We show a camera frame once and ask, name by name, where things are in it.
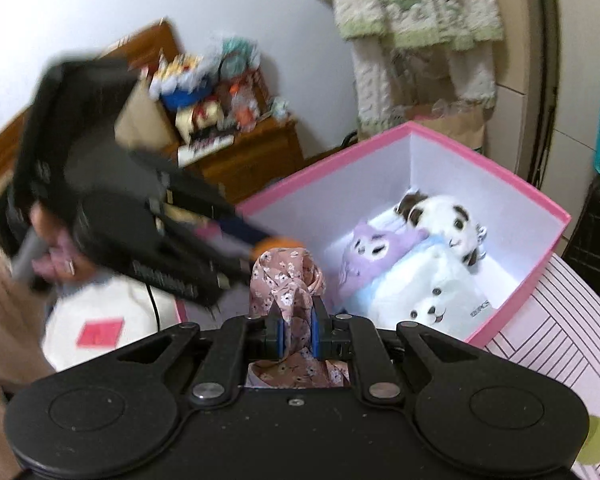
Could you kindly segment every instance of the person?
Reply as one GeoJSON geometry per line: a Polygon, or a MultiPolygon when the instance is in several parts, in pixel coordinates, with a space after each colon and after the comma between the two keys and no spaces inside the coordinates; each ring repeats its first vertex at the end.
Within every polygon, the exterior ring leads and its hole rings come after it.
{"type": "MultiPolygon", "coordinates": [[[[74,285],[93,278],[96,266],[67,248],[68,230],[58,218],[37,203],[30,220],[50,248],[35,267],[39,274],[50,282],[74,285]]],[[[3,429],[5,393],[54,372],[40,348],[49,296],[12,280],[10,261],[0,248],[0,480],[14,478],[20,471],[3,429]]]]}

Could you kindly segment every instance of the wooden nightstand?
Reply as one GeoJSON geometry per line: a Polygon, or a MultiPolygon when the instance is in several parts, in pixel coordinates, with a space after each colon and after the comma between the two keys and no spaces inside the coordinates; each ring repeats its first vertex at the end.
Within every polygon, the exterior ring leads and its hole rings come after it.
{"type": "Polygon", "coordinates": [[[237,204],[272,180],[304,168],[296,120],[291,118],[285,124],[278,124],[273,118],[264,119],[252,132],[238,136],[228,148],[188,168],[201,171],[208,182],[224,190],[229,202],[237,204]]]}

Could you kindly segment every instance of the pink sticky note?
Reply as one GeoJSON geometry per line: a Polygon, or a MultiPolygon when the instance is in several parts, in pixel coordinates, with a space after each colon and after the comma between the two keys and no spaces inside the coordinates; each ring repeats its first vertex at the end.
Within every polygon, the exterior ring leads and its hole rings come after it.
{"type": "Polygon", "coordinates": [[[87,321],[75,345],[79,348],[115,348],[124,323],[123,318],[87,321]]]}

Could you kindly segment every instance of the tan bag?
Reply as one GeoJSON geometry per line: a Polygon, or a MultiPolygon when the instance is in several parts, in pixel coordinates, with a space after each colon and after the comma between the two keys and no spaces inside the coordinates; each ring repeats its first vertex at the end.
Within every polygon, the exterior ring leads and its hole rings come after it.
{"type": "Polygon", "coordinates": [[[146,80],[138,81],[116,120],[116,142],[125,148],[159,151],[178,139],[162,104],[149,97],[146,80]]]}
{"type": "Polygon", "coordinates": [[[439,119],[431,117],[432,105],[417,105],[407,111],[407,119],[426,126],[450,139],[464,144],[472,150],[482,153],[484,143],[484,115],[479,105],[439,119]]]}

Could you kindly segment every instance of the yellow-green round object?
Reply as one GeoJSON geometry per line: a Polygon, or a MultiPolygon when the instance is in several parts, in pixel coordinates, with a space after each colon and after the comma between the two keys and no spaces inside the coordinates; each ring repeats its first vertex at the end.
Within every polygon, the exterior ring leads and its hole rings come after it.
{"type": "Polygon", "coordinates": [[[578,453],[577,460],[582,465],[600,463],[600,417],[589,415],[589,433],[578,453]]]}

